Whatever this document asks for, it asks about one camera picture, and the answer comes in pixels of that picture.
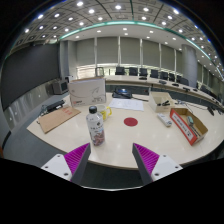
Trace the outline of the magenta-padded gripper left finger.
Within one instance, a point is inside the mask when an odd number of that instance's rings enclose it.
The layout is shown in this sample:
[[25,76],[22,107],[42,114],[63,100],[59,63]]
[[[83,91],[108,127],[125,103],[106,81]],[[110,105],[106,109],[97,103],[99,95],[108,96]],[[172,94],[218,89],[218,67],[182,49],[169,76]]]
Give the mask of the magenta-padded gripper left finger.
[[65,155],[56,154],[42,166],[42,169],[79,185],[90,153],[91,146],[87,143]]

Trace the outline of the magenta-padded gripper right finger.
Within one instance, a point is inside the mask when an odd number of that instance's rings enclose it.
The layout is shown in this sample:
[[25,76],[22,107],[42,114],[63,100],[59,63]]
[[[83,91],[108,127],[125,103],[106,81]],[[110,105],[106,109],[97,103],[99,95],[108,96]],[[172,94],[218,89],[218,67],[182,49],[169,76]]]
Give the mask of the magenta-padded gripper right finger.
[[182,169],[182,167],[168,155],[159,155],[137,143],[133,144],[132,154],[136,160],[144,185],[164,178]]

